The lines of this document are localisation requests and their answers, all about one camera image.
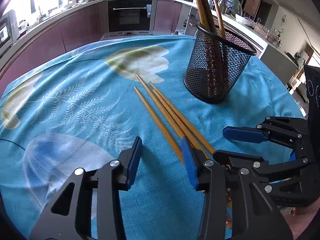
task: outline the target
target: black mesh pencil holder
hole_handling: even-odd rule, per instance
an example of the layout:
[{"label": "black mesh pencil holder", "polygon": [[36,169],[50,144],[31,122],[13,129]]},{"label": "black mesh pencil holder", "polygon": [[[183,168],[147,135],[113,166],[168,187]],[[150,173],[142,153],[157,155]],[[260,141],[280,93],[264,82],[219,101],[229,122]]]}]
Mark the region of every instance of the black mesh pencil holder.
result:
[{"label": "black mesh pencil holder", "polygon": [[239,35],[225,30],[226,39],[207,31],[198,22],[198,35],[183,82],[196,98],[221,103],[230,92],[256,49]]}]

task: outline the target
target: countertop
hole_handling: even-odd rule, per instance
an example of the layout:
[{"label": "countertop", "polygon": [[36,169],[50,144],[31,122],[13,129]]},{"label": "countertop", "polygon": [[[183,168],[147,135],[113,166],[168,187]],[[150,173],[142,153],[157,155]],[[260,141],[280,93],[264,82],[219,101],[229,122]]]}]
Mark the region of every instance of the countertop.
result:
[{"label": "countertop", "polygon": [[[24,35],[22,38],[20,38],[19,40],[17,40],[11,47],[10,49],[0,58],[0,70],[2,69],[2,67],[8,62],[8,60],[25,44],[27,43],[33,36],[37,35],[39,32],[41,32],[43,29],[45,29],[46,27],[48,27],[49,25],[53,24],[54,22],[58,21],[59,19],[74,13],[78,10],[81,10],[82,8],[85,8],[87,6],[93,5],[93,4],[97,4],[103,1],[107,1],[107,0],[96,0],[96,1],[92,1],[89,3],[84,3],[81,4],[79,6],[76,7],[72,7],[70,9],[67,9],[65,11],[62,11],[50,18],[48,18],[47,20],[45,20],[44,22],[40,23],[39,25],[35,26],[33,29],[31,29],[26,35]],[[188,5],[190,7],[193,8],[198,8],[198,6],[195,3],[192,2],[188,2],[188,1],[184,1],[184,0],[169,0],[169,1],[175,1],[175,2],[179,2],[185,5]],[[217,18],[217,13],[214,10],[211,10],[212,15]],[[255,33],[252,29],[250,29],[249,27],[242,25],[238,22],[236,22],[235,20],[222,15],[222,20],[224,21],[225,25],[230,25],[233,28],[237,29],[237,31],[239,31],[240,33],[244,34],[245,36],[247,36],[248,38],[251,39],[251,41],[254,41],[256,43],[256,45],[258,45],[260,47],[261,52],[263,52],[267,46],[272,46],[274,47],[272,44],[270,44],[267,40],[265,40],[264,38],[262,38],[261,36],[259,36],[257,33]]]},{"label": "countertop", "polygon": [[[191,6],[193,8],[198,8],[198,5],[192,2],[188,2],[188,1],[184,1],[184,0],[169,0],[169,1],[176,1],[176,2],[180,2],[182,4]],[[212,15],[217,18],[217,12],[215,10],[211,10]],[[260,47],[261,50],[264,50],[269,43],[262,38],[261,36],[259,36],[254,30],[250,29],[249,27],[242,25],[238,22],[236,22],[235,20],[225,16],[225,15],[221,15],[222,16],[222,20],[233,26],[234,28],[236,28],[238,31],[242,32],[243,34],[245,34],[246,36],[248,36],[249,38],[251,38],[255,43],[257,43]]]},{"label": "countertop", "polygon": [[32,28],[27,34],[25,34],[22,38],[18,39],[10,48],[9,50],[0,58],[0,70],[3,68],[3,66],[8,62],[8,60],[25,44],[27,43],[33,36],[37,35],[40,31],[48,27],[49,25],[53,24],[54,22],[60,20],[61,18],[74,13],[80,9],[83,9],[87,6],[100,3],[103,0],[96,0],[89,3],[84,3],[81,5],[78,5],[76,7],[72,7],[70,9],[64,10],[47,20],[43,21],[42,23],[38,24],[34,28]]}]

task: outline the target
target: chopstick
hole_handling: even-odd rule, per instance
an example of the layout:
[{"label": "chopstick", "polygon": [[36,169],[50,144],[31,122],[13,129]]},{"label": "chopstick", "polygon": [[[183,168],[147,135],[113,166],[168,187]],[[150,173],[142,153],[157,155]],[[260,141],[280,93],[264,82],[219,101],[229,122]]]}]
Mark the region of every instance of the chopstick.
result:
[{"label": "chopstick", "polygon": [[167,109],[169,114],[172,116],[172,118],[175,120],[177,125],[181,128],[181,130],[184,132],[184,134],[187,136],[191,144],[194,148],[203,151],[205,157],[207,159],[210,159],[210,157],[207,155],[205,150],[201,147],[201,145],[198,143],[196,138],[193,136],[193,134],[190,132],[190,130],[183,124],[183,122],[179,119],[179,117],[175,114],[175,112],[171,109],[171,107],[167,104],[167,102],[161,97],[161,95],[153,89],[152,92],[156,95],[156,97],[159,99],[159,101],[162,103],[162,105]]},{"label": "chopstick", "polygon": [[196,1],[197,1],[198,10],[199,10],[200,23],[204,28],[209,30],[209,23],[208,23],[207,15],[205,13],[205,9],[203,7],[203,3],[201,0],[196,0]]},{"label": "chopstick", "polygon": [[213,16],[211,13],[211,9],[209,7],[208,0],[201,0],[202,5],[204,7],[204,12],[206,14],[208,24],[209,24],[209,30],[215,34],[217,34],[216,25],[214,24]]},{"label": "chopstick", "polygon": [[213,3],[214,3],[214,7],[215,7],[215,9],[216,9],[216,12],[217,12],[219,29],[220,29],[220,36],[221,36],[223,39],[225,39],[225,38],[226,38],[226,33],[225,33],[225,31],[224,31],[224,25],[223,25],[222,16],[221,16],[221,13],[220,13],[219,5],[218,5],[217,0],[213,0]]},{"label": "chopstick", "polygon": [[180,118],[180,120],[185,124],[186,127],[194,134],[194,136],[198,139],[198,141],[206,148],[206,150],[213,154],[215,152],[215,149],[211,146],[211,144],[203,137],[203,135],[193,126],[192,123],[188,121],[187,118],[184,117],[184,115],[169,101],[168,98],[166,98],[160,90],[152,83],[149,82],[150,86],[161,95],[161,97],[164,99],[164,101],[170,106],[170,108],[175,112],[175,114]]},{"label": "chopstick", "polygon": [[172,150],[175,152],[175,154],[177,155],[179,160],[184,164],[181,150],[180,150],[179,146],[177,145],[176,141],[171,136],[171,134],[168,131],[168,129],[161,122],[161,120],[157,116],[156,112],[149,105],[148,101],[144,98],[144,96],[141,94],[139,89],[136,86],[134,86],[133,89],[136,91],[136,93],[137,93],[138,97],[140,98],[140,100],[142,101],[143,105],[145,106],[145,108],[147,109],[147,111],[149,112],[149,114],[151,115],[153,120],[155,121],[156,125],[159,127],[159,129],[162,132],[162,134],[164,135],[165,139],[168,141],[168,143],[169,143],[170,147],[172,148]]},{"label": "chopstick", "polygon": [[152,101],[156,104],[156,106],[159,108],[160,112],[164,115],[164,117],[167,119],[168,123],[172,126],[173,130],[177,133],[178,137],[182,139],[184,137],[184,133],[180,129],[180,127],[177,125],[175,120],[171,117],[169,112],[164,108],[164,106],[161,104],[161,102],[158,100],[158,98],[151,92],[151,89],[148,87],[148,85],[144,82],[144,80],[136,74],[136,77],[140,81],[140,83],[143,85],[149,96],[151,97]]}]

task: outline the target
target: kettle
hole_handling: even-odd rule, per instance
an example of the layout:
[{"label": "kettle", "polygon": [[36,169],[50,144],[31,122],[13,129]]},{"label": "kettle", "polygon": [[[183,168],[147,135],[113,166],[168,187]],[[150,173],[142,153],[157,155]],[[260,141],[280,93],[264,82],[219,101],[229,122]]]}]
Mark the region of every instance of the kettle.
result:
[{"label": "kettle", "polygon": [[226,14],[227,10],[230,9],[233,6],[233,4],[229,0],[219,0],[218,6],[220,13]]}]

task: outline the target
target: table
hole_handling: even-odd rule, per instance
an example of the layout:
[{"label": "table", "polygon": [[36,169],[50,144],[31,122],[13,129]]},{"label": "table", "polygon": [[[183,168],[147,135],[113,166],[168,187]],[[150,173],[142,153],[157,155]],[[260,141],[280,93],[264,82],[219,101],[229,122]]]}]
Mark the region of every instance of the table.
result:
[{"label": "table", "polygon": [[[100,41],[8,85],[0,101],[0,191],[7,214],[26,238],[71,172],[100,168],[138,135],[143,154],[135,184],[120,194],[127,239],[196,239],[203,194],[193,190],[184,166],[136,96],[133,86],[165,122],[135,73],[152,81],[215,149],[261,155],[270,163],[288,161],[291,150],[285,147],[222,136],[225,126],[254,127],[267,115],[302,117],[281,81],[251,57],[223,103],[199,101],[182,81],[194,42],[175,35]],[[94,215],[92,224],[96,236]]]}]

